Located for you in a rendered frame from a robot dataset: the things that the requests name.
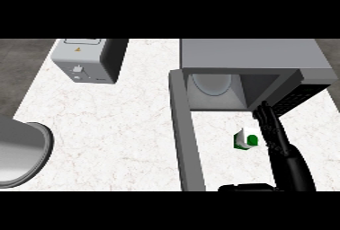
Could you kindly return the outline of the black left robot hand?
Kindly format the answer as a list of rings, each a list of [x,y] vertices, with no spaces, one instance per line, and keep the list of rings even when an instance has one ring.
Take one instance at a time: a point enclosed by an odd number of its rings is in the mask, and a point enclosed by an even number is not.
[[[273,191],[275,188],[266,183],[227,184],[221,185],[218,191]]]

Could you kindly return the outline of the grey round basin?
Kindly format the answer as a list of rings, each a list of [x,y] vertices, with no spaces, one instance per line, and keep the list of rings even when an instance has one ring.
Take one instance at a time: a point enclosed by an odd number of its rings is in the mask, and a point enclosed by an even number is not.
[[[51,155],[54,137],[38,122],[0,115],[0,189],[20,186],[39,173]]]

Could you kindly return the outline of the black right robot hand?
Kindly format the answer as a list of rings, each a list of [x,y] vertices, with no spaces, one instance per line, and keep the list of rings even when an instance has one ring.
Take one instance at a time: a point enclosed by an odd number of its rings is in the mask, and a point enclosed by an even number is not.
[[[258,122],[267,149],[276,154],[288,156],[291,153],[288,137],[275,111],[266,101],[261,101],[255,107],[252,117]]]

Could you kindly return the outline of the grey microwave door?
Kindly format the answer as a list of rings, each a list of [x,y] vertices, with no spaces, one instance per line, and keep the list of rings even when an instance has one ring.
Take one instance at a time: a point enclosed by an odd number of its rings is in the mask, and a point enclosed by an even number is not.
[[[184,77],[180,69],[171,70],[168,73],[168,92],[180,189],[183,191],[205,191]]]

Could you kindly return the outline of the glass microwave turntable plate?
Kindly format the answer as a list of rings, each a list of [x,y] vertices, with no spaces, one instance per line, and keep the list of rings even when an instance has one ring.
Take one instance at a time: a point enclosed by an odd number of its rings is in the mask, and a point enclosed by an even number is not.
[[[221,95],[230,87],[230,75],[193,74],[190,78],[201,92],[209,96]]]

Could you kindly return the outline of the grey microwave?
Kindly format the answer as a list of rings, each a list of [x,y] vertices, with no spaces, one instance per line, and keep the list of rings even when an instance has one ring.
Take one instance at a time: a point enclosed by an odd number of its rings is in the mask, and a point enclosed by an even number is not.
[[[183,39],[178,68],[192,111],[252,111],[266,101],[280,116],[337,80],[313,39]],[[230,75],[227,91],[202,93],[193,74]]]

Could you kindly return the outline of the silver toaster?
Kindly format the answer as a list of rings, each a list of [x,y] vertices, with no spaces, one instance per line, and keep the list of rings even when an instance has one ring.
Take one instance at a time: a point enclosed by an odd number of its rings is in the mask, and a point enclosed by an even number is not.
[[[115,84],[128,39],[60,39],[50,58],[75,83]]]

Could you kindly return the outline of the white and green milk carton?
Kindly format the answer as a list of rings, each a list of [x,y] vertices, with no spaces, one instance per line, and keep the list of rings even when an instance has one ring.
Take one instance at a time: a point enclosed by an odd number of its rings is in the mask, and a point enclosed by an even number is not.
[[[233,147],[241,150],[248,150],[258,146],[260,132],[257,128],[242,127],[233,135]]]

